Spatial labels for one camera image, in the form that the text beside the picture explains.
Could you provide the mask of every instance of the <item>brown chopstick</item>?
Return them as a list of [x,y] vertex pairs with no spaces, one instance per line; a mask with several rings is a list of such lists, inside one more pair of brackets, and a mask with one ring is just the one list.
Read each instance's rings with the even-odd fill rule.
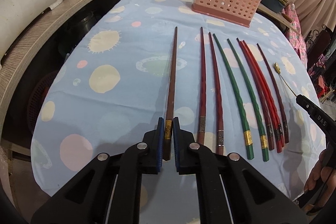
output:
[[203,27],[201,27],[201,82],[199,89],[199,119],[198,119],[198,132],[197,142],[204,144],[205,136],[205,120],[206,120],[206,70],[205,70],[205,49],[204,49],[204,34]]
[[224,122],[223,122],[221,83],[219,82],[219,74],[218,74],[215,48],[213,45],[212,36],[210,32],[209,32],[209,40],[210,40],[213,76],[215,80],[215,96],[216,96],[216,132],[217,132],[216,154],[223,155],[224,153]]
[[287,125],[287,118],[286,118],[286,114],[285,114],[285,109],[284,109],[284,104],[282,103],[282,99],[281,99],[281,95],[280,95],[280,92],[279,92],[279,88],[278,88],[278,85],[277,85],[277,82],[275,81],[275,78],[274,78],[274,75],[272,73],[272,70],[271,70],[271,67],[269,65],[269,63],[267,62],[267,59],[263,53],[263,50],[261,49],[261,47],[259,46],[259,44],[257,44],[258,46],[258,49],[265,61],[265,64],[266,64],[266,67],[267,67],[267,70],[269,72],[269,75],[271,77],[271,80],[272,80],[272,83],[273,83],[273,87],[274,87],[274,90],[275,90],[275,93],[277,95],[277,98],[278,98],[278,103],[279,103],[279,107],[280,107],[280,114],[281,114],[281,120],[282,120],[282,125],[283,125],[283,134],[285,135],[285,143],[289,143],[289,134],[288,134],[288,125]]
[[170,80],[166,111],[165,136],[163,140],[163,159],[170,160],[172,123],[174,116],[175,78],[176,78],[176,55],[177,55],[177,27],[175,27],[173,52],[170,65]]

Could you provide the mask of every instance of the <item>metal screw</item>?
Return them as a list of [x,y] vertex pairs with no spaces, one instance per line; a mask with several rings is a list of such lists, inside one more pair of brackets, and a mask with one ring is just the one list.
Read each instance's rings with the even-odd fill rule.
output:
[[191,143],[189,145],[189,147],[192,149],[192,150],[197,150],[199,149],[201,146],[198,144],[198,143]]
[[146,149],[147,148],[147,144],[146,143],[138,143],[138,145],[137,145],[137,148],[138,149]]
[[103,161],[103,160],[106,160],[108,158],[108,155],[106,153],[100,153],[97,158],[98,158],[98,160]]
[[234,160],[234,161],[236,161],[236,160],[239,160],[239,159],[240,159],[240,156],[239,156],[237,153],[231,153],[231,154],[229,155],[229,158],[230,158],[230,160]]

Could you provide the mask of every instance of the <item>red chopstick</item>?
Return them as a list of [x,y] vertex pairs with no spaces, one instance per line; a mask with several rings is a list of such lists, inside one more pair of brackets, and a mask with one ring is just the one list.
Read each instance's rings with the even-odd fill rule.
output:
[[281,153],[283,146],[282,146],[281,136],[280,136],[280,131],[279,131],[279,122],[277,120],[278,113],[277,113],[276,109],[274,108],[274,102],[272,103],[273,98],[272,98],[271,93],[269,91],[266,79],[265,79],[265,77],[264,77],[256,59],[254,58],[253,54],[251,53],[249,47],[247,46],[245,41],[242,41],[241,44],[244,46],[244,49],[248,53],[248,55],[250,57],[250,60],[252,61],[253,68],[259,76],[260,84],[262,86],[262,90],[263,90],[263,93],[264,93],[264,96],[265,96],[265,99],[266,99],[266,102],[267,102],[267,105],[268,105],[268,110],[269,110],[269,113],[270,113],[270,118],[271,118],[271,121],[272,121],[273,129],[275,131],[277,152]]
[[257,92],[260,98],[260,103],[261,103],[261,108],[262,108],[262,112],[264,114],[264,118],[265,118],[265,124],[266,124],[266,134],[267,134],[267,140],[268,140],[268,147],[269,150],[272,151],[274,150],[274,140],[273,140],[273,131],[272,131],[272,124],[271,124],[271,120],[269,117],[269,113],[268,113],[268,108],[266,105],[266,100],[265,100],[265,96],[263,94],[263,88],[261,86],[261,80],[259,79],[258,73],[256,71],[256,69],[253,66],[251,57],[249,56],[249,54],[246,52],[246,49],[244,48],[244,45],[242,44],[242,42],[239,41],[239,39],[237,38],[238,44],[245,56],[245,59],[250,67],[250,71],[252,73],[252,77],[254,80],[254,83],[257,87]]

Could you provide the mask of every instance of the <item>gold chopstick band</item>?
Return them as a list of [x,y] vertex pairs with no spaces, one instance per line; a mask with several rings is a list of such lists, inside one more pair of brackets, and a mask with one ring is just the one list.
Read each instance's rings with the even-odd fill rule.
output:
[[171,139],[171,124],[172,124],[171,120],[166,121],[165,140],[170,140]]
[[267,137],[266,135],[262,135],[260,136],[260,141],[261,141],[261,148],[268,148],[268,144],[267,144]]
[[245,145],[251,145],[252,144],[251,131],[249,131],[249,130],[244,131],[244,139],[245,139]]

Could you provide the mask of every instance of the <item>floor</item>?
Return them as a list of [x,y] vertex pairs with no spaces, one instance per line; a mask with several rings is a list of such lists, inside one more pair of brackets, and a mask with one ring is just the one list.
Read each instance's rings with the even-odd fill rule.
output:
[[333,120],[336,120],[336,104],[330,100],[324,101],[323,104],[320,104],[322,110],[327,113]]

